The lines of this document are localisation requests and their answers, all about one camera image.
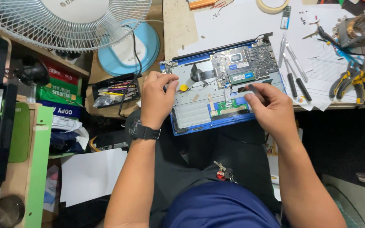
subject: laptop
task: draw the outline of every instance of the laptop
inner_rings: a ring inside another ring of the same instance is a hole
[[[269,36],[160,62],[162,73],[180,77],[170,113],[174,135],[255,119],[244,95],[252,83],[286,93]]]

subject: masking tape roll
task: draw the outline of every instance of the masking tape roll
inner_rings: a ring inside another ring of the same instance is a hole
[[[270,13],[270,14],[275,14],[275,13],[279,13],[279,12],[283,11],[285,9],[285,7],[287,7],[289,2],[290,2],[290,0],[286,0],[282,6],[272,8],[272,7],[266,6],[266,4],[264,4],[261,0],[256,0],[257,7],[261,11],[263,11],[265,13]]]

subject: black-handled screwdriver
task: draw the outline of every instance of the black-handled screwdriver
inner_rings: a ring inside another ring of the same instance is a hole
[[[291,71],[292,71],[292,73],[293,73],[293,75],[295,76],[295,78],[296,78],[296,82],[297,82],[297,85],[298,85],[298,87],[299,87],[299,89],[301,89],[301,92],[302,92],[302,94],[304,95],[304,97],[305,97],[305,100],[307,100],[307,101],[312,101],[312,98],[311,98],[311,96],[309,95],[309,93],[308,93],[308,91],[307,91],[307,88],[305,87],[305,85],[304,85],[304,83],[302,82],[302,80],[300,79],[300,78],[298,78],[298,76],[297,76],[297,74],[295,73],[295,71],[294,71],[294,69],[292,68],[292,66],[291,66],[291,64],[290,64],[290,62],[288,62],[288,59],[286,58],[286,56],[285,56],[285,53],[284,53],[284,61],[290,66],[290,69],[291,69]]]
[[[298,96],[297,89],[295,88],[295,83],[294,83],[294,78],[292,77],[292,73],[290,73],[290,69],[288,68],[285,53],[283,53],[283,56],[284,56],[284,63],[285,63],[285,66],[286,66],[287,72],[288,72],[287,78],[288,78],[288,81],[290,83],[292,96],[297,97]]]

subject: fan guard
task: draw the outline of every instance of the fan guard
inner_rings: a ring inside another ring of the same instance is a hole
[[[0,29],[36,46],[85,52],[121,42],[152,0],[0,0]]]

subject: black pants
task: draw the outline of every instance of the black pants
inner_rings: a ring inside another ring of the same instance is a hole
[[[129,126],[136,118],[140,118],[139,110],[132,112],[125,123],[128,145],[132,142]],[[180,155],[181,151],[188,152],[188,163]],[[219,181],[216,177],[219,167],[213,161],[233,169],[235,181],[261,199],[272,212],[280,210],[271,184],[264,130],[256,120],[174,136],[167,118],[161,126],[155,153],[151,228],[161,225],[167,208],[178,194],[203,183]]]

